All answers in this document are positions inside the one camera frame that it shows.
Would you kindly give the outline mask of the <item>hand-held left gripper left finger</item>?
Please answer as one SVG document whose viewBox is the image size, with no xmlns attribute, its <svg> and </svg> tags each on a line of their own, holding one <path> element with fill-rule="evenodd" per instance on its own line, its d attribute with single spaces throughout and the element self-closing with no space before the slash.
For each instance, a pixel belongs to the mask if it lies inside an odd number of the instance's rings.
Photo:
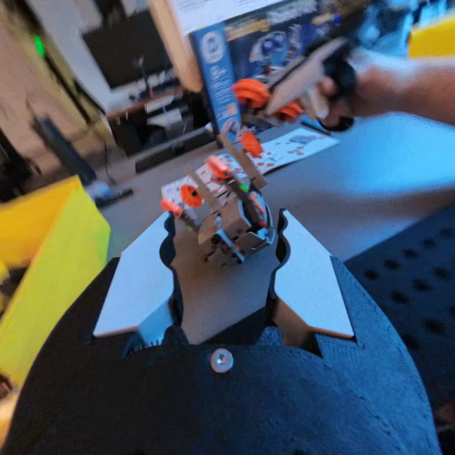
<svg viewBox="0 0 455 455">
<path fill-rule="evenodd" d="M 176 270 L 174 215 L 163 213 L 119 256 L 93 330 L 95 339 L 133 334 L 142 345 L 163 345 L 181 327 L 183 298 Z"/>
</svg>

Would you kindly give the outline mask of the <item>blue toy robot box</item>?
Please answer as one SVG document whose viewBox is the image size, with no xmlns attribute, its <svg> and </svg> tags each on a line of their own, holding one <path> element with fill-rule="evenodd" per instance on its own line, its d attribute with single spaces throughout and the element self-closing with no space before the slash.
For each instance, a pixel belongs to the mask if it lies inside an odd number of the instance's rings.
<svg viewBox="0 0 455 455">
<path fill-rule="evenodd" d="M 215 136 L 240 140 L 244 126 L 267 129 L 282 122 L 245 114 L 232 92 L 244 78 L 269 85 L 275 74 L 300 60 L 322 37 L 356 39 L 367 4 L 363 1 L 282 1 L 193 31 Z"/>
</svg>

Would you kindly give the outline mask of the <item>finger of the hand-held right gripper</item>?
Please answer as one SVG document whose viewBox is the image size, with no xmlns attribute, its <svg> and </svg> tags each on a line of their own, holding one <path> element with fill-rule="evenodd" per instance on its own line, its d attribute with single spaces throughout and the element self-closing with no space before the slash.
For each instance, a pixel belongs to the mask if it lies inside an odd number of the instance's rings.
<svg viewBox="0 0 455 455">
<path fill-rule="evenodd" d="M 307 116 L 327 116 L 328 99 L 319 90 L 325 77 L 323 63 L 347 42 L 345 37 L 331 39 L 275 74 L 268 85 L 270 99 L 265 105 L 265 116 L 278 113 L 293 101 L 302 103 Z"/>
</svg>

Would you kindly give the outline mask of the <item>black monitor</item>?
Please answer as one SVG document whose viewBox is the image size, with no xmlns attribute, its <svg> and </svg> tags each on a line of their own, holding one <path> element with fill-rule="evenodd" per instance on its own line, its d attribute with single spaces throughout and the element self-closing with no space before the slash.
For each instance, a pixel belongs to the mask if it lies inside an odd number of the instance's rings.
<svg viewBox="0 0 455 455">
<path fill-rule="evenodd" d="M 148 10 L 82 35 L 111 89 L 172 68 Z"/>
</svg>

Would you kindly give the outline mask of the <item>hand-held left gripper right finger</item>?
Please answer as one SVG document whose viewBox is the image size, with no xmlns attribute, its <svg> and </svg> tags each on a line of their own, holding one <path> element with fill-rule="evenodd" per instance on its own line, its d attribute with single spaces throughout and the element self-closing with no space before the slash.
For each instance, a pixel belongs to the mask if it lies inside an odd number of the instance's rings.
<svg viewBox="0 0 455 455">
<path fill-rule="evenodd" d="M 287 210 L 280 209 L 269 288 L 270 320 L 284 344 L 303 347 L 311 336 L 353 341 L 354 329 L 329 251 Z"/>
</svg>

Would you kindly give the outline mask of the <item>person's right hand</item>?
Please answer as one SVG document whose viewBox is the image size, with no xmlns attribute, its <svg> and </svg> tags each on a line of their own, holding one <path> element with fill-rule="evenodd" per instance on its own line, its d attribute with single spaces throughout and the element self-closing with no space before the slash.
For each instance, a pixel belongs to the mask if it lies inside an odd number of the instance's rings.
<svg viewBox="0 0 455 455">
<path fill-rule="evenodd" d="M 364 55 L 350 58 L 344 67 L 347 73 L 329 73 L 319 84 L 321 94 L 328 101 L 328 114 L 317 121 L 328 131 L 342 132 L 349 129 L 356 117 L 372 114 L 374 82 L 369 74 L 371 65 Z"/>
</svg>

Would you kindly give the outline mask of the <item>yellow plastic bin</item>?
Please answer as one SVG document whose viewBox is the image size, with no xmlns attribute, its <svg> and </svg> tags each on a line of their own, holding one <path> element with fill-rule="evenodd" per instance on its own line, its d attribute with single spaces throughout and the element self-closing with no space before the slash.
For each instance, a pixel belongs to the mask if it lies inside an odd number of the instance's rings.
<svg viewBox="0 0 455 455">
<path fill-rule="evenodd" d="M 0 258 L 27 267 L 1 316 L 0 370 L 21 387 L 66 310 L 105 267 L 111 228 L 78 177 L 1 204 Z"/>
<path fill-rule="evenodd" d="M 408 58 L 455 55 L 455 15 L 436 20 L 428 26 L 415 26 L 408 39 Z"/>
</svg>

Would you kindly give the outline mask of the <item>white open instruction booklet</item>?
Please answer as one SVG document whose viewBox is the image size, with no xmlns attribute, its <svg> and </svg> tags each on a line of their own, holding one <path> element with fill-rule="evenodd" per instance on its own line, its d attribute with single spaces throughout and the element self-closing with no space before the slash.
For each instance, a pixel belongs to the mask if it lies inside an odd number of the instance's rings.
<svg viewBox="0 0 455 455">
<path fill-rule="evenodd" d="M 252 158 L 249 154 L 247 157 L 252 160 L 259 173 L 265 175 L 338 144 L 339 140 L 332 136 L 301 127 L 262 144 L 261 157 Z M 216 183 L 212 171 L 206 164 L 196 169 L 195 173 L 221 204 L 225 205 L 234 198 L 226 186 Z M 185 208 L 198 209 L 201 208 L 203 199 L 199 195 L 192 196 L 195 188 L 194 180 L 186 176 L 162 186 L 162 198 L 181 204 Z"/>
</svg>

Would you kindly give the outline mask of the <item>orange wheels grey beam assembly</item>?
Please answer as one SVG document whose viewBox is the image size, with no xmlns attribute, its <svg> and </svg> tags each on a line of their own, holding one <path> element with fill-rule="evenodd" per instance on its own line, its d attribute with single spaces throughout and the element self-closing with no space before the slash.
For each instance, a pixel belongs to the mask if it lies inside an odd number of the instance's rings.
<svg viewBox="0 0 455 455">
<path fill-rule="evenodd" d="M 268 112 L 272 94 L 268 86 L 256 79 L 244 78 L 231 87 L 238 103 L 243 106 L 244 113 L 260 120 L 276 119 L 281 122 L 293 122 L 304 114 L 299 101 L 295 100 L 277 111 Z"/>
</svg>

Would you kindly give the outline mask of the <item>grey orange toy robot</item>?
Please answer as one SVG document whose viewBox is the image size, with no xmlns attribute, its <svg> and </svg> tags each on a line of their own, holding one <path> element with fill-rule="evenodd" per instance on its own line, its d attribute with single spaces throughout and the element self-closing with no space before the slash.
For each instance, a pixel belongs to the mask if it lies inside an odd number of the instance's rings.
<svg viewBox="0 0 455 455">
<path fill-rule="evenodd" d="M 198 170 L 162 187 L 161 207 L 196 234 L 205 262 L 228 260 L 243 264 L 246 257 L 271 245 L 275 229 L 261 189 L 266 180 L 254 159 L 263 147 L 253 132 L 243 132 L 237 149 L 225 134 L 218 139 L 227 151 L 210 155 Z"/>
</svg>

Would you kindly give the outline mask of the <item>white printed task sheet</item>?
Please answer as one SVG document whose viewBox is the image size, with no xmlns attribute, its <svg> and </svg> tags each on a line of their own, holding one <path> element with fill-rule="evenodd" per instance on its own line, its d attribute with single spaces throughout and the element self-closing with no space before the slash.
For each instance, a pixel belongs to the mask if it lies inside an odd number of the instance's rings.
<svg viewBox="0 0 455 455">
<path fill-rule="evenodd" d="M 250 13 L 279 0 L 171 0 L 169 1 L 184 35 Z"/>
</svg>

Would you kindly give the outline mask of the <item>black rectangular case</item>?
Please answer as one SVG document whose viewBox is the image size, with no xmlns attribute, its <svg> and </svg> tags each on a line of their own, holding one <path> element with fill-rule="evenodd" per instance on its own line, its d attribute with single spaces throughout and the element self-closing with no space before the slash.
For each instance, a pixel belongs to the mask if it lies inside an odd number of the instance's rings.
<svg viewBox="0 0 455 455">
<path fill-rule="evenodd" d="M 142 174 L 177 156 L 208 145 L 214 140 L 214 134 L 204 127 L 185 133 L 165 143 L 156 145 L 137 156 L 135 159 L 135 172 Z"/>
</svg>

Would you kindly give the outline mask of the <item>person's right forearm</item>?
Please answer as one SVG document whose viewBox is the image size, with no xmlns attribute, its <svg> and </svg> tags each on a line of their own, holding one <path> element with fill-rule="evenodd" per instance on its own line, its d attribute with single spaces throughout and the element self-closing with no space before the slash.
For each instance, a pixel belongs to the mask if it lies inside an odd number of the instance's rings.
<svg viewBox="0 0 455 455">
<path fill-rule="evenodd" d="M 375 64 L 371 106 L 455 125 L 455 65 L 451 59 L 395 60 Z"/>
</svg>

